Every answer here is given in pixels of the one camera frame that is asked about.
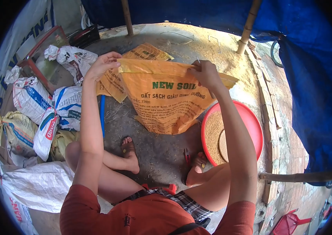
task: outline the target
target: shoulder strap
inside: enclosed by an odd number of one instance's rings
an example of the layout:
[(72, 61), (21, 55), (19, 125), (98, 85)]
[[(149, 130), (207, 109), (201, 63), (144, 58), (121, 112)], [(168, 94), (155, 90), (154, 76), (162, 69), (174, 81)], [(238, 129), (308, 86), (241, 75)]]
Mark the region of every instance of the shoulder strap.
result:
[(200, 227), (200, 226), (201, 226), (201, 224), (197, 224), (197, 223), (185, 224), (182, 227), (175, 229), (172, 233), (169, 233), (168, 235), (182, 234), (182, 233), (191, 231), (192, 229), (195, 229), (195, 228)]

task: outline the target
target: foot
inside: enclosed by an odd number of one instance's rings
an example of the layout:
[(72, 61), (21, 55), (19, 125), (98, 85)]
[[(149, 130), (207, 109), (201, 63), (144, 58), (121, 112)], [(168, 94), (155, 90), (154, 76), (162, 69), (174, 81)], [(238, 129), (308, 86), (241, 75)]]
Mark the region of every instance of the foot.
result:
[(140, 172), (139, 160), (137, 159), (135, 144), (133, 143), (131, 137), (127, 136), (122, 140), (121, 150), (123, 157), (128, 159), (127, 170), (134, 174), (138, 174)]
[(197, 156), (192, 160), (192, 168), (188, 172), (186, 185), (188, 187), (197, 186), (196, 182), (198, 174), (201, 174), (204, 171), (204, 167), (207, 164), (207, 158), (203, 152), (199, 152)]

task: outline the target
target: wooden pole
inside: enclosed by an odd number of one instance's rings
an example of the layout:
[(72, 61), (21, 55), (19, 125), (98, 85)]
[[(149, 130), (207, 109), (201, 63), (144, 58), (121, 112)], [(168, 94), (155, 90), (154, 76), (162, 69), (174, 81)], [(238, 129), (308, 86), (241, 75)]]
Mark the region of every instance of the wooden pole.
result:
[(304, 174), (260, 173), (259, 178), (268, 181), (280, 181), (280, 182), (325, 182), (332, 180), (332, 171), (304, 173)]
[(248, 18), (246, 24), (244, 25), (242, 38), (239, 40), (239, 47), (237, 50), (238, 54), (243, 54), (247, 46), (249, 36), (251, 35), (252, 26), (254, 25), (255, 19), (257, 17), (257, 12), (259, 11), (262, 0), (254, 0), (252, 2), (251, 9), (248, 13)]
[(131, 22), (130, 8), (128, 7), (128, 0), (122, 0), (122, 7), (124, 13), (124, 20), (127, 26), (127, 32), (129, 36), (133, 35), (133, 28)]

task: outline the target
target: red plastic stool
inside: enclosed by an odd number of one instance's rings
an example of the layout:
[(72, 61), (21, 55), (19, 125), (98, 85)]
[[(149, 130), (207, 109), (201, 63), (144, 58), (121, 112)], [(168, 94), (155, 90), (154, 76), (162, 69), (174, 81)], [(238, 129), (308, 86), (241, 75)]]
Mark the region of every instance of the red plastic stool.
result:
[[(147, 183), (142, 184), (141, 186), (143, 186), (146, 189), (156, 189), (159, 187), (153, 187), (153, 188), (149, 188)], [(169, 184), (169, 188), (163, 188), (164, 190), (166, 190), (169, 194), (171, 195), (175, 195), (177, 193), (177, 186), (173, 183)]]
[(298, 211), (295, 209), (281, 217), (272, 231), (275, 235), (291, 235), (295, 231), (296, 227), (301, 224), (310, 223), (312, 218), (300, 220), (294, 212)]

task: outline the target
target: plaid shorts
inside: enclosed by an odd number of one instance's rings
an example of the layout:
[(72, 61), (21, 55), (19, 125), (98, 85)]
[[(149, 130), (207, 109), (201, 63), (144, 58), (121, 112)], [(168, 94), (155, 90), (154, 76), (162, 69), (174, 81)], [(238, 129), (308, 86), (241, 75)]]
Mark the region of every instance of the plaid shorts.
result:
[[(187, 211), (189, 214), (192, 215), (193, 219), (195, 220), (195, 223), (199, 223), (204, 219), (209, 218), (212, 214), (215, 213), (215, 211), (210, 211), (208, 209), (205, 209), (203, 206), (195, 202), (190, 196), (185, 194), (184, 191), (180, 191), (175, 195), (171, 195), (163, 188), (149, 189), (149, 190), (143, 189), (138, 191), (137, 193), (132, 194), (131, 196), (127, 197), (121, 202), (126, 200), (135, 200), (137, 198), (150, 195), (152, 193), (158, 193), (178, 203), (185, 211)], [(112, 205), (115, 206), (121, 202), (112, 203)]]

